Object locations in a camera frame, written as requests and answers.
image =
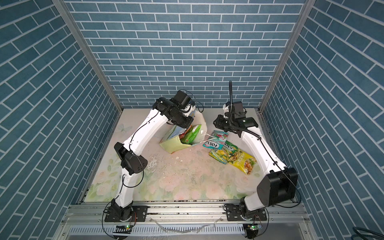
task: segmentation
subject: yellow chip bag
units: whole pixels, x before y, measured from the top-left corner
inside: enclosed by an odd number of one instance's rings
[[[242,150],[235,152],[228,160],[228,163],[237,167],[245,174],[249,175],[253,169],[256,159]]]

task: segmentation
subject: metal vent grille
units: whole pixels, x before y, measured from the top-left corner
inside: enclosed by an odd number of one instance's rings
[[[163,224],[166,229],[173,229],[178,231],[187,231],[191,229],[198,229],[202,224]],[[115,230],[115,225],[105,226],[105,231],[112,234]],[[165,232],[156,224],[145,224],[136,225],[132,228],[130,234],[123,234],[128,236],[169,236],[169,235],[180,235],[180,234],[237,234],[244,233],[243,225],[237,223],[221,223],[216,226],[210,225],[204,227],[200,232],[189,232],[189,233],[176,233],[176,232]],[[70,235],[104,235],[103,229],[100,225],[77,225],[72,226],[69,232]]]

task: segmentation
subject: green snack bag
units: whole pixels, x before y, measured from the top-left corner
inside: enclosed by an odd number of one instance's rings
[[[222,149],[227,153],[227,155],[231,156],[232,154],[237,152],[237,150],[239,148],[237,146],[233,145],[232,143],[225,141]]]
[[[193,140],[195,140],[197,134],[199,133],[201,124],[195,125],[194,127],[191,127],[189,131],[185,134],[185,136],[180,139],[181,143],[184,144],[190,144]]]

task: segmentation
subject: robotic arm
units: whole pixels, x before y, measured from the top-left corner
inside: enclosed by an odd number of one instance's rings
[[[296,191],[298,174],[292,167],[287,166],[276,156],[262,137],[258,124],[253,118],[245,116],[241,101],[233,102],[232,82],[229,82],[230,101],[224,106],[224,116],[218,115],[214,121],[216,128],[230,131],[248,145],[252,155],[258,161],[264,178],[257,187],[257,192],[240,200],[241,215],[252,218],[256,210],[293,199]]]
[[[119,192],[111,201],[111,207],[118,220],[129,221],[132,216],[133,189],[136,187],[139,173],[148,164],[148,161],[141,156],[144,147],[167,121],[182,128],[188,128],[193,121],[193,118],[189,116],[193,110],[195,110],[194,101],[191,101],[191,98],[182,91],[178,91],[170,100],[160,97],[133,135],[123,143],[115,144],[115,151],[121,159],[122,179]]]
[[[257,192],[240,200],[241,215],[244,218],[252,218],[260,208],[294,198],[298,174],[294,168],[287,168],[274,154],[262,137],[256,121],[245,116],[246,111],[242,102],[233,102],[231,81],[229,90],[230,101],[223,106],[224,116],[218,115],[214,125],[225,132],[238,134],[249,146],[265,174],[257,187]],[[137,186],[135,183],[140,176],[139,173],[148,164],[148,161],[141,156],[146,144],[167,121],[182,128],[188,128],[193,121],[189,116],[193,110],[195,110],[195,103],[182,91],[178,91],[170,100],[160,97],[133,135],[123,143],[115,144],[114,148],[121,159],[122,181],[116,197],[111,201],[114,219],[122,222],[131,219],[133,189]]]

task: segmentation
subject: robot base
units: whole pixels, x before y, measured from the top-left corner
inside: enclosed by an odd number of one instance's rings
[[[233,222],[233,221],[243,221],[245,219],[253,219],[255,215],[257,215],[260,218],[260,221],[266,221],[266,214],[264,209],[257,209],[254,211],[247,211],[245,213],[244,210],[242,210],[242,203],[240,202],[239,205],[234,204],[228,204],[224,206],[224,210],[227,212],[227,221]]]
[[[133,201],[125,208],[120,207],[112,200],[112,205],[108,207],[104,222],[135,222],[132,217],[136,217],[136,222],[145,222],[148,206],[132,206]]]
[[[248,210],[244,201],[244,197],[240,199],[239,208],[240,208],[241,216],[243,216],[244,218],[254,218],[255,215],[258,215],[261,221],[266,221],[264,208],[256,209],[253,211]]]

